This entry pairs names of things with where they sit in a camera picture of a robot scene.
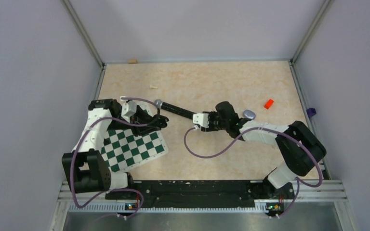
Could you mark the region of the lavender earbud charging case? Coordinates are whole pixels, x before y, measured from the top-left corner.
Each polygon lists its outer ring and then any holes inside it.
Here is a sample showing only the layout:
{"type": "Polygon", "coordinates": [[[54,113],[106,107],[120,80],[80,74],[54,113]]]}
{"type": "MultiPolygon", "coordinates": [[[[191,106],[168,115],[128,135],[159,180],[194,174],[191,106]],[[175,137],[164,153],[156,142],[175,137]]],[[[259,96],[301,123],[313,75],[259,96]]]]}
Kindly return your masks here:
{"type": "Polygon", "coordinates": [[[256,118],[256,113],[251,111],[251,110],[244,110],[243,111],[243,116],[246,119],[254,120],[256,118]]]}

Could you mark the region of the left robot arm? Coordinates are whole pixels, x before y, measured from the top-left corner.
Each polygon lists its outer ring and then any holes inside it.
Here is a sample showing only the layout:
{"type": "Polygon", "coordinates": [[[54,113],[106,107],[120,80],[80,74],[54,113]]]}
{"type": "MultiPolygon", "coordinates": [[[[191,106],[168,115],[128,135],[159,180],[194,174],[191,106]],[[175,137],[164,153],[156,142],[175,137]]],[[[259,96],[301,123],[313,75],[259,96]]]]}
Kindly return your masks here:
{"type": "Polygon", "coordinates": [[[81,137],[71,152],[63,154],[62,165],[69,188],[74,193],[104,192],[117,189],[124,199],[133,197],[134,184],[127,172],[113,173],[101,155],[105,135],[110,130],[126,130],[144,136],[166,128],[169,119],[149,115],[137,105],[139,98],[122,96],[94,100],[88,107],[88,118],[81,137]]]}

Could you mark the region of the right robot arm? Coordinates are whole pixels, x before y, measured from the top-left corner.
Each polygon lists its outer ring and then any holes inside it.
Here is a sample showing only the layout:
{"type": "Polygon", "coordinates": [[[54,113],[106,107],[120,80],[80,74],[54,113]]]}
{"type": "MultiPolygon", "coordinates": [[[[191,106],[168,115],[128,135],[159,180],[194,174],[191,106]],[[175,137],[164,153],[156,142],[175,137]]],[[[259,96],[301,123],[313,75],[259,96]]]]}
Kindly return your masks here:
{"type": "Polygon", "coordinates": [[[228,101],[217,104],[214,111],[194,114],[192,120],[204,132],[224,130],[236,140],[262,142],[280,150],[284,162],[266,176],[267,182],[263,185],[264,194],[269,198],[277,198],[285,184],[318,168],[327,153],[303,122],[272,125],[241,118],[228,101]]]}

